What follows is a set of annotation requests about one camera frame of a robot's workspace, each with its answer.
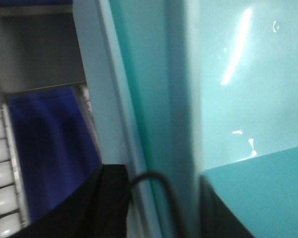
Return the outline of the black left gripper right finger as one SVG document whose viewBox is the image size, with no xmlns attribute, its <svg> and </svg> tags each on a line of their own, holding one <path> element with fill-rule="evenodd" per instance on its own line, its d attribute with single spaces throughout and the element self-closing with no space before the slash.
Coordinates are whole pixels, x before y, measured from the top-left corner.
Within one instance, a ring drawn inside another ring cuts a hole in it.
<svg viewBox="0 0 298 238">
<path fill-rule="evenodd" d="M 218 197 L 206 176 L 201 176 L 201 237 L 253 237 L 251 232 Z"/>
</svg>

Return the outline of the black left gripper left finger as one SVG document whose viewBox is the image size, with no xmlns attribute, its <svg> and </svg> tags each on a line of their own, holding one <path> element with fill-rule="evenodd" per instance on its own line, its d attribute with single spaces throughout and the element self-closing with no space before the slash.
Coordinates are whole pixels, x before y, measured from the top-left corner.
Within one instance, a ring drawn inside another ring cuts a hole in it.
<svg viewBox="0 0 298 238">
<path fill-rule="evenodd" d="M 66 200 L 14 238 L 125 238 L 129 206 L 117 210 L 129 179 L 124 165 L 101 165 Z"/>
</svg>

